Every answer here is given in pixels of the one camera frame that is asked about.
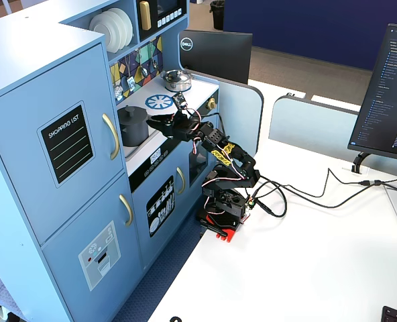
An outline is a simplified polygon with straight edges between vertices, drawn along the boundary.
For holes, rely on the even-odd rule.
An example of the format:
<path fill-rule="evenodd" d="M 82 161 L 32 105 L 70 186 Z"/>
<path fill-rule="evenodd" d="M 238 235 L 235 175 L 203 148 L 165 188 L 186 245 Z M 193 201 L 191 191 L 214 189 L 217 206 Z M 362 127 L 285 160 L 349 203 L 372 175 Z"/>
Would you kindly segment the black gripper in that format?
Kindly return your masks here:
<path fill-rule="evenodd" d="M 188 117 L 178 111 L 172 114 L 152 115 L 146 123 L 167 138 L 188 142 L 193 139 L 196 126 L 200 125 L 201 121 L 198 117 Z"/>

